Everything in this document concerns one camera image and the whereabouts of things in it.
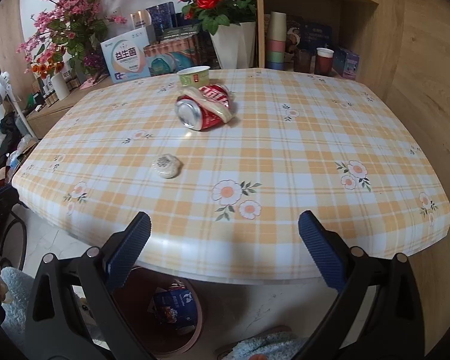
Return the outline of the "white probiotic box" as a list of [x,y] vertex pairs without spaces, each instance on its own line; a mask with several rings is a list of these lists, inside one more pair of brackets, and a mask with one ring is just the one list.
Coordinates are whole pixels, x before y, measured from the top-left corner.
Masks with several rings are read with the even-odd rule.
[[155,41],[152,26],[134,29],[100,44],[114,84],[150,76],[145,47]]

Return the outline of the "plaid floral tablecloth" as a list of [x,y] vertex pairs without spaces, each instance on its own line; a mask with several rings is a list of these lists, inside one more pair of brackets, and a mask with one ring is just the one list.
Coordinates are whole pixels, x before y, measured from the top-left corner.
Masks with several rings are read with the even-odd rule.
[[[235,118],[205,131],[175,114],[177,76],[92,91],[46,134],[13,178],[51,224],[102,245],[140,211],[140,261],[229,283],[318,275],[298,235],[312,211],[348,245],[390,258],[447,235],[450,203],[425,153],[367,86],[268,69],[218,70]],[[161,178],[153,161],[181,161]]]

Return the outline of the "clear plastic wrapper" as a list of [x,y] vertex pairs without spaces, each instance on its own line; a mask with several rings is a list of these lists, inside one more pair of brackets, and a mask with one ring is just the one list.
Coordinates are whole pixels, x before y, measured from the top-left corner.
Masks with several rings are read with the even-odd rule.
[[224,124],[227,124],[232,120],[234,115],[229,111],[229,109],[220,102],[216,102],[213,99],[205,96],[198,88],[185,87],[181,90],[181,94],[189,96],[198,105],[206,109],[207,111],[218,116]]

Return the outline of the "pink blossom plant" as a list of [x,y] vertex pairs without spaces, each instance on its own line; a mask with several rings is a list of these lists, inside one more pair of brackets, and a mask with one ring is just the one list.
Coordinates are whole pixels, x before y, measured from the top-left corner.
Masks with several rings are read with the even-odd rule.
[[101,0],[41,1],[50,2],[52,9],[31,16],[34,34],[17,48],[24,55],[28,70],[32,72],[32,63],[40,57],[60,52],[64,63],[65,56],[70,56],[71,69],[79,68],[87,77],[103,74],[106,63],[101,43],[108,34],[107,24],[125,24],[127,20],[119,14],[103,16]]

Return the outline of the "low wooden cabinet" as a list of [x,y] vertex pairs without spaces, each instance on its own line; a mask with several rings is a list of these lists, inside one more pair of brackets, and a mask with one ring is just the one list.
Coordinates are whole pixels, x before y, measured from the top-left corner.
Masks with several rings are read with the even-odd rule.
[[49,130],[88,93],[97,89],[104,89],[112,84],[111,78],[107,77],[105,80],[91,88],[77,88],[64,100],[59,100],[51,106],[45,106],[40,111],[32,111],[32,113],[26,116],[27,122],[34,131],[36,137],[42,139]]

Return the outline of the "green paper cup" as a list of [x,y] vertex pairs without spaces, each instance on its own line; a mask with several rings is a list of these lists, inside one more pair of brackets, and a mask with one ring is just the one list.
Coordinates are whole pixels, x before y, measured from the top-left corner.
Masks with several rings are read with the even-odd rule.
[[209,84],[210,66],[188,67],[177,72],[181,86],[201,88]]

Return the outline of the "small blue box on shelf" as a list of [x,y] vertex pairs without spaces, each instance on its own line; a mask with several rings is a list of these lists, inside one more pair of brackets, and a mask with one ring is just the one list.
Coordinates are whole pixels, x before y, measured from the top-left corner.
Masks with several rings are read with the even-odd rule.
[[356,80],[359,60],[359,55],[353,51],[343,47],[337,47],[334,50],[332,69],[342,78]]

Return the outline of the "dark blue cardboard box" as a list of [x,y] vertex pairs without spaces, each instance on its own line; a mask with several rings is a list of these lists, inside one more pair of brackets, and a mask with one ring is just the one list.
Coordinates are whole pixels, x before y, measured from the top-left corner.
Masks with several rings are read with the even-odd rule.
[[178,288],[156,292],[153,301],[160,322],[175,328],[197,324],[197,304],[190,290]]

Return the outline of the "orange flowers white vase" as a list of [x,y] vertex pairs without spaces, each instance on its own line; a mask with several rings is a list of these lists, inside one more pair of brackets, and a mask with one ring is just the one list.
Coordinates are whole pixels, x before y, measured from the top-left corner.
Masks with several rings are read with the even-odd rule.
[[71,93],[62,74],[64,67],[63,54],[60,52],[40,57],[31,64],[31,70],[34,74],[40,76],[42,80],[48,78],[51,80],[53,90],[59,100],[65,99]]

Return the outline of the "red crushed soda can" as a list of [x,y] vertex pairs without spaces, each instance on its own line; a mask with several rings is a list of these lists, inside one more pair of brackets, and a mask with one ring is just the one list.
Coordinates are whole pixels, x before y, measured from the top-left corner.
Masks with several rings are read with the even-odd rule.
[[234,118],[228,90],[216,84],[185,87],[175,102],[175,113],[186,128],[194,131],[225,125]]

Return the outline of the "dark blue starry box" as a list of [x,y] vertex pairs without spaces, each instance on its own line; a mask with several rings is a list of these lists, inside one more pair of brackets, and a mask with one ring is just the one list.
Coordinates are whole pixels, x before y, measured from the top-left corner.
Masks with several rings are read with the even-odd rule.
[[164,2],[153,7],[148,7],[146,10],[150,15],[158,41],[161,40],[167,29],[177,27],[176,10],[173,2]]

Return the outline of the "white flower vase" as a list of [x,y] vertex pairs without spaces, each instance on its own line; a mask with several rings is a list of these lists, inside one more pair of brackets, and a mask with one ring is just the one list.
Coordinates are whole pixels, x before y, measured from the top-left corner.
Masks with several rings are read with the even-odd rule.
[[221,69],[251,68],[254,64],[256,23],[220,25],[211,36]]

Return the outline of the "teal bowl gift box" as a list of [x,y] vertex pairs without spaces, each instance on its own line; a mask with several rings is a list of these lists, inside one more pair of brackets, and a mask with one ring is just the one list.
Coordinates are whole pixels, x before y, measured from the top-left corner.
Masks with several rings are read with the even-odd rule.
[[201,52],[196,35],[146,46],[144,53],[152,77],[176,73],[201,64]]

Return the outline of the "red cup with lid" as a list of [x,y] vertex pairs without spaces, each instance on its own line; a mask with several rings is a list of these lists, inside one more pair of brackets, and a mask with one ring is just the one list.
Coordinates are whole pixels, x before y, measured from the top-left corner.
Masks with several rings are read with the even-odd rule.
[[332,49],[318,47],[316,49],[316,59],[314,72],[317,75],[329,76],[332,71],[334,51]]

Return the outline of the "gold white box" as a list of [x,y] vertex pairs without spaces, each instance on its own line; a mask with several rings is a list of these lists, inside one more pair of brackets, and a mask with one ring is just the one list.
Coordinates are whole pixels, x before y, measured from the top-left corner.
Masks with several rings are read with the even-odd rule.
[[133,29],[145,28],[152,24],[152,18],[147,10],[138,10],[130,14]]

